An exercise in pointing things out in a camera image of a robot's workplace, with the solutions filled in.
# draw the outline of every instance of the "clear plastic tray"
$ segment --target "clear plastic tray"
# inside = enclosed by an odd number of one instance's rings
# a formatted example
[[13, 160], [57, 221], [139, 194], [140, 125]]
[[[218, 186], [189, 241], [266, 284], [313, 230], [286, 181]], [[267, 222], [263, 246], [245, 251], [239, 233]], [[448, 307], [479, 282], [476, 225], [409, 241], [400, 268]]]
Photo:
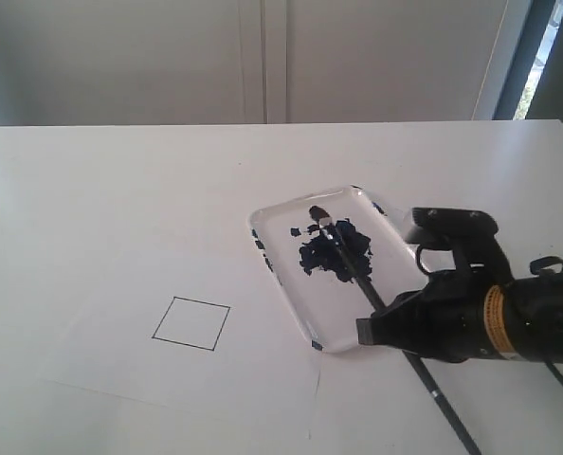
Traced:
[[[314, 205], [327, 210], [335, 222], [348, 220], [357, 232], [370, 238], [369, 251], [361, 261], [370, 262], [372, 284], [386, 304], [402, 292], [422, 288], [427, 278], [414, 263], [414, 248], [402, 240], [398, 221], [390, 221], [386, 208], [358, 187], [309, 194], [252, 213], [249, 224], [256, 245], [303, 335], [316, 349], [338, 353], [357, 346], [355, 320], [368, 317], [373, 309], [354, 281], [343, 282], [346, 277], [340, 279], [333, 270], [313, 267], [311, 260], [301, 264], [300, 249], [307, 246], [303, 251], [310, 252], [311, 242], [319, 236], [309, 216]], [[359, 240], [365, 245], [364, 238]]]

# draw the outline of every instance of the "white table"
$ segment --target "white table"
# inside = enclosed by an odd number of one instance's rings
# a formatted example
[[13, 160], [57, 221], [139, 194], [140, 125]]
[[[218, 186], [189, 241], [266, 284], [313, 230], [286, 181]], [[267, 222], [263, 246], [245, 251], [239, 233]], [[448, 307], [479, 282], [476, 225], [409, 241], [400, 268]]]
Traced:
[[[400, 209], [490, 212], [519, 277], [540, 255], [563, 257], [556, 121], [0, 128], [0, 454], [464, 454], [385, 348], [324, 357], [310, 439], [37, 377], [123, 250], [186, 245], [261, 270], [247, 215], [343, 184]], [[212, 241], [212, 208], [236, 242]], [[563, 454], [563, 390], [542, 366], [428, 363], [484, 453]]]

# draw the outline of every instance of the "orange label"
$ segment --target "orange label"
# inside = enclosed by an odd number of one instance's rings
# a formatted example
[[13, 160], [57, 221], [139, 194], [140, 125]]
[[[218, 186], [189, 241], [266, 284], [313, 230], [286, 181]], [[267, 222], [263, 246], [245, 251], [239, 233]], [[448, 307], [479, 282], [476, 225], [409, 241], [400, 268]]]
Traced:
[[505, 358], [513, 359], [516, 349], [505, 331], [505, 321], [502, 316], [504, 296], [499, 286], [492, 286], [486, 294], [483, 303], [483, 323], [490, 342], [495, 349]]

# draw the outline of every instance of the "drawn square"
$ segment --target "drawn square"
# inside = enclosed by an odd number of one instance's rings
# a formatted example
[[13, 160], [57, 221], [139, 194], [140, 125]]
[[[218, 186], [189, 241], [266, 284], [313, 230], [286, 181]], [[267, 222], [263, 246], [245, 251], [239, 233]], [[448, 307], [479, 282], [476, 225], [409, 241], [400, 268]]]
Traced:
[[230, 307], [174, 297], [153, 339], [214, 351]]

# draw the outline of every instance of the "white paper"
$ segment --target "white paper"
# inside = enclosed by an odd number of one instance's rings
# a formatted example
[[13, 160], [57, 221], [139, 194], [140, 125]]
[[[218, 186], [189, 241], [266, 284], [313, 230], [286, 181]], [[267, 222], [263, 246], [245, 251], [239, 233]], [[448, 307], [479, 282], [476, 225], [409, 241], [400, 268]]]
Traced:
[[305, 434], [321, 354], [305, 343], [268, 273], [258, 260], [126, 255], [43, 377]]

